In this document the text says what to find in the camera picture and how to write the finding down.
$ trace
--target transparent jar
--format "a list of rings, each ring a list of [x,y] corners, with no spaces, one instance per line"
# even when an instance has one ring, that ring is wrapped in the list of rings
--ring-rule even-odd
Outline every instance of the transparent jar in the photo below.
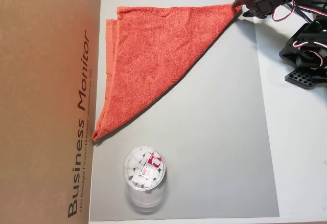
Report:
[[[147,174],[149,172],[147,168],[149,167],[154,171],[157,168],[158,177],[160,176],[160,178],[154,178],[151,180],[150,187],[148,187],[149,181],[152,179],[153,175]],[[167,165],[165,158],[161,153],[151,147],[138,147],[126,156],[123,164],[123,175],[127,185],[126,196],[132,204],[132,207],[137,212],[148,214],[154,213],[162,205],[167,192],[166,171]],[[145,186],[145,183],[143,183],[143,177],[146,178],[148,184],[147,187]]]

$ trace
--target plastic cup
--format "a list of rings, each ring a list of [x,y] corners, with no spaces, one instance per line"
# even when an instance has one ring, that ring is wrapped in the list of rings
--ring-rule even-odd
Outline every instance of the plastic cup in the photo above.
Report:
[[[129,161],[132,160],[135,153],[139,153],[139,152],[143,153],[145,151],[148,152],[150,150],[153,150],[153,152],[158,153],[160,156],[161,164],[162,164],[161,166],[162,168],[160,169],[160,172],[162,171],[162,176],[155,185],[149,188],[145,188],[143,186],[139,186],[138,184],[134,183],[131,180],[132,176],[128,175]],[[143,213],[154,213],[158,209],[158,207],[163,203],[166,196],[166,178],[165,178],[166,170],[167,170],[167,165],[166,165],[165,158],[157,150],[151,147],[147,147],[147,146],[138,147],[132,150],[126,156],[123,164],[123,175],[127,185],[126,194],[130,202],[136,208],[136,211],[143,212]]]

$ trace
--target clear plastic container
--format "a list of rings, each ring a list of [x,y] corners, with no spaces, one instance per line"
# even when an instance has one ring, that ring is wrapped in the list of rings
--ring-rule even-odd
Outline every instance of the clear plastic container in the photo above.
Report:
[[[159,174],[161,171],[162,171],[162,173],[161,173],[160,179],[155,178],[155,180],[151,181],[151,182],[155,182],[155,184],[152,184],[151,187],[144,187],[144,185],[140,186],[136,182],[132,181],[134,176],[129,176],[128,170],[130,170],[131,167],[134,167],[134,165],[131,164],[130,162],[133,159],[135,159],[135,156],[134,156],[135,153],[141,154],[143,159],[144,158],[146,159],[146,163],[144,164],[144,166],[146,166],[148,162],[151,162],[151,160],[149,161],[150,156],[147,154],[148,152],[150,153],[150,156],[152,154],[152,156],[153,156],[152,159],[154,159],[154,154],[157,153],[156,156],[159,156],[158,159],[161,159],[161,163],[159,166],[161,168],[160,168],[160,170],[158,168],[158,171],[159,171]],[[128,200],[133,204],[133,207],[135,208],[135,210],[137,212],[147,213],[147,214],[154,213],[164,202],[164,200],[166,199],[166,192],[167,192],[166,191],[166,189],[167,189],[166,170],[167,170],[167,165],[166,165],[165,158],[157,150],[155,150],[151,147],[147,147],[147,146],[138,147],[138,148],[132,150],[126,156],[126,158],[124,160],[124,164],[123,164],[123,175],[124,175],[124,178],[127,183],[126,184],[127,185],[126,195],[127,195]]]

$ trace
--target orange towel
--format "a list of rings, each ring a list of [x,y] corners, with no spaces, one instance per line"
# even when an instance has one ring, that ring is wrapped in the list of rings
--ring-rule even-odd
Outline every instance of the orange towel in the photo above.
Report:
[[[105,104],[93,140],[115,132],[178,82],[241,8],[119,7],[107,20]]]

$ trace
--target cardboard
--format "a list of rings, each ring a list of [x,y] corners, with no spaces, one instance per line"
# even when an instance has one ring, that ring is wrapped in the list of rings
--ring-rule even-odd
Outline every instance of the cardboard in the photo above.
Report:
[[[100,0],[0,5],[0,223],[88,223]]]

